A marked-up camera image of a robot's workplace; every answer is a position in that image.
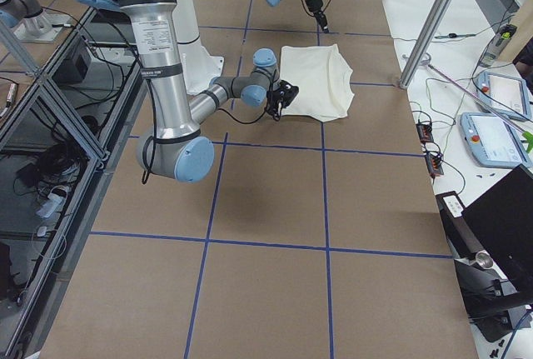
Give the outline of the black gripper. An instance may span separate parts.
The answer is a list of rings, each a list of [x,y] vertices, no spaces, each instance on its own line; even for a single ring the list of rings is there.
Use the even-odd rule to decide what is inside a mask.
[[[306,0],[308,11],[316,16],[316,22],[323,33],[329,33],[328,21],[325,13],[322,11],[323,0]]]
[[[280,81],[277,89],[268,92],[268,108],[287,108],[299,93],[299,87],[287,81]]]

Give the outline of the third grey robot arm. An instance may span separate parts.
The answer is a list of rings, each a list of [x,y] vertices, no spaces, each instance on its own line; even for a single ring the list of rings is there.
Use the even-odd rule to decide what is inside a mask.
[[[1,0],[1,21],[21,42],[51,43],[62,28],[38,0]]]

